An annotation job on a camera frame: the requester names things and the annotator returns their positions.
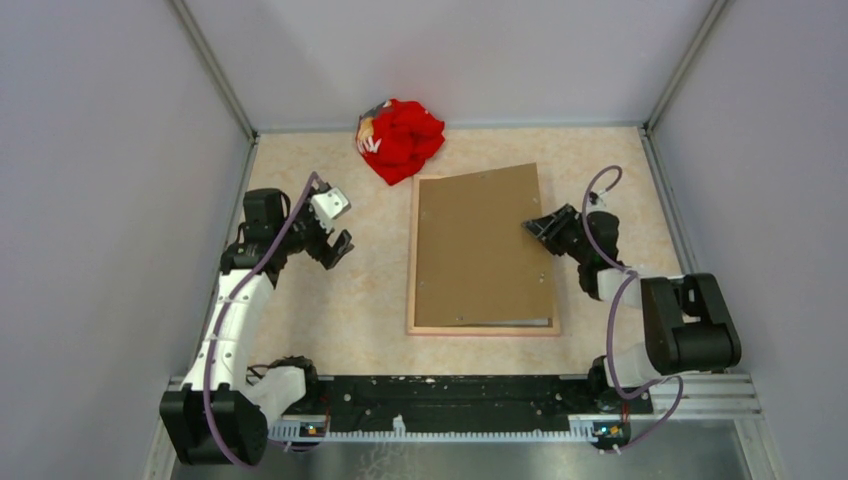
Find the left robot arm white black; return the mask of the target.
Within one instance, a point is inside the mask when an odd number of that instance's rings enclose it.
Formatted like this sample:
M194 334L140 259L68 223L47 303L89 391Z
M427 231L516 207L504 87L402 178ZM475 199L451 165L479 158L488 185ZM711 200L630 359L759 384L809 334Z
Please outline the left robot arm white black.
M334 231L351 204L337 187L314 181L296 201L276 188L250 190L235 241L220 257L217 299L194 363L164 392L159 413L177 459L186 465L256 466L273 424L290 407L308 413L321 393L314 363L285 357L250 366L258 327L289 258L304 253L334 268L354 245Z

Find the pink wooden picture frame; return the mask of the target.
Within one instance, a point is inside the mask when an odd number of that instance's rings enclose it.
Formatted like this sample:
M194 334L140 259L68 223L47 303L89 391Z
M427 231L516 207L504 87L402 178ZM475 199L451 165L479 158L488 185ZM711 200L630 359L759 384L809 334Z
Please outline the pink wooden picture frame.
M418 219L420 214L420 184L422 180L440 179L439 175L415 175L411 180L411 203L410 203L410 227L409 227L409 260L407 267L406 286L406 314L405 330L410 336L419 337L557 337L562 334L562 322L559 318L557 298L554 298L553 316L546 325L504 325L483 323L471 326L458 327L429 327L418 326L416 318L416 293L417 293L417 245L418 245Z

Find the brown cardboard backing board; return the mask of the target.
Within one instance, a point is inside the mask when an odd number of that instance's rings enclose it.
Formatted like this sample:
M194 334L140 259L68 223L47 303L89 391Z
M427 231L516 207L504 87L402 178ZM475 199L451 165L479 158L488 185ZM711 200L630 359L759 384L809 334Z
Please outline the brown cardboard backing board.
M422 180L415 323L551 318L554 259L521 226L541 215L534 163Z

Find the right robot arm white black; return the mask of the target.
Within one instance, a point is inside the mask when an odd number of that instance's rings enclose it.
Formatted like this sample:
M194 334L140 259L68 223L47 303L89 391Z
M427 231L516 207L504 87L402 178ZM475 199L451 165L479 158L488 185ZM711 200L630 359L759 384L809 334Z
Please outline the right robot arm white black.
M522 227L549 253L575 260L582 291L610 306L606 352L587 374L586 397L594 409L612 412L674 375L740 363L742 342L715 275L668 277L625 265L620 220L603 207L580 212L565 204ZM640 311L643 339L615 353L615 320L623 306Z

